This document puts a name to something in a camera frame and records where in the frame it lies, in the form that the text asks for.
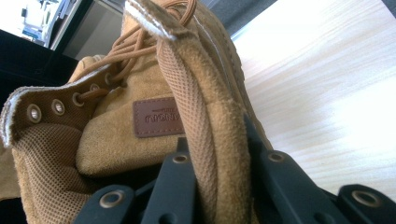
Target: wooden surface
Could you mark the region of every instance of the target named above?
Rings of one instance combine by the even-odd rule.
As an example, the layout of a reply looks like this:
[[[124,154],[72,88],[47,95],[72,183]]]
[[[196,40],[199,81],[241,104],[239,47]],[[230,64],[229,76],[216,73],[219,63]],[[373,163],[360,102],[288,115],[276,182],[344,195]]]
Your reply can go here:
[[[396,20],[380,0],[279,0],[233,40],[274,149],[332,193],[396,201]]]

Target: tan shoelace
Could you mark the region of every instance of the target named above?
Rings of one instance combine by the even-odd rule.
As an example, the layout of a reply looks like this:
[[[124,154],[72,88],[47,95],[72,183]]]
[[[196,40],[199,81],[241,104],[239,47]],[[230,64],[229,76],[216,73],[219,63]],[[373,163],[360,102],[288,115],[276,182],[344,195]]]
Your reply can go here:
[[[187,4],[186,12],[183,16],[175,9],[175,6],[179,4]],[[169,14],[179,20],[182,26],[186,26],[193,17],[196,4],[197,0],[171,0],[161,4],[161,7],[165,8]],[[117,63],[120,72],[113,77],[109,77],[108,81],[110,83],[119,82],[131,72],[139,57],[154,53],[155,51],[156,40],[152,36],[149,36],[148,32],[141,29],[140,26],[136,26],[116,40],[111,51],[103,60],[92,64],[78,74],[75,81],[87,76],[102,66]],[[95,89],[78,95],[77,100],[80,103],[85,103],[92,99],[106,96],[107,94],[108,90]]]

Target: logo tag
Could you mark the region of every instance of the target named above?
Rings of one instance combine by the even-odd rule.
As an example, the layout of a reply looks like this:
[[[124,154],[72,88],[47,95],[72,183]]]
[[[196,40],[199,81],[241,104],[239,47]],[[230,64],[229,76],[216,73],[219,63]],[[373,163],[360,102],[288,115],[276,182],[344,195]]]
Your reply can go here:
[[[139,138],[184,133],[175,98],[134,102],[134,135]]]

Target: boot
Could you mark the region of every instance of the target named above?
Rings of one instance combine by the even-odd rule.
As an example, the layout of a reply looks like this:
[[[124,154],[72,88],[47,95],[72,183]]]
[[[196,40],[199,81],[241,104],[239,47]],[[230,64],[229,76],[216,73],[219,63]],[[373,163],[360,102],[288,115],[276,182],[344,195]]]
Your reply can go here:
[[[186,136],[205,221],[248,223],[244,114],[265,140],[233,43],[207,8],[127,0],[103,60],[62,87],[15,90],[0,125],[29,222],[73,221],[100,179],[161,163]]]

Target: eyelet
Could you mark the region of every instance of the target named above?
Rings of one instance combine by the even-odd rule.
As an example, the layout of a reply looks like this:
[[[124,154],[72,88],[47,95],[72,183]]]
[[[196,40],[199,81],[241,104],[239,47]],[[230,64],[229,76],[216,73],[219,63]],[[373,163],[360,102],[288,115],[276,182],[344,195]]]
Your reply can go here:
[[[111,86],[110,78],[111,78],[111,74],[107,73],[105,76],[105,82],[106,82],[107,86]]]
[[[61,116],[64,114],[64,103],[62,103],[62,101],[55,99],[52,101],[52,106],[51,106],[53,112],[58,115]]]
[[[78,92],[75,92],[75,93],[73,94],[73,103],[74,103],[76,106],[82,107],[82,106],[84,106],[84,103],[80,103],[80,102],[77,100],[77,97],[78,97],[78,96],[80,96],[80,94],[79,94]]]
[[[27,107],[27,118],[33,123],[40,122],[41,110],[38,105],[31,104]]]
[[[90,86],[90,91],[99,90],[99,89],[100,89],[99,86],[96,85],[95,83],[92,83]]]

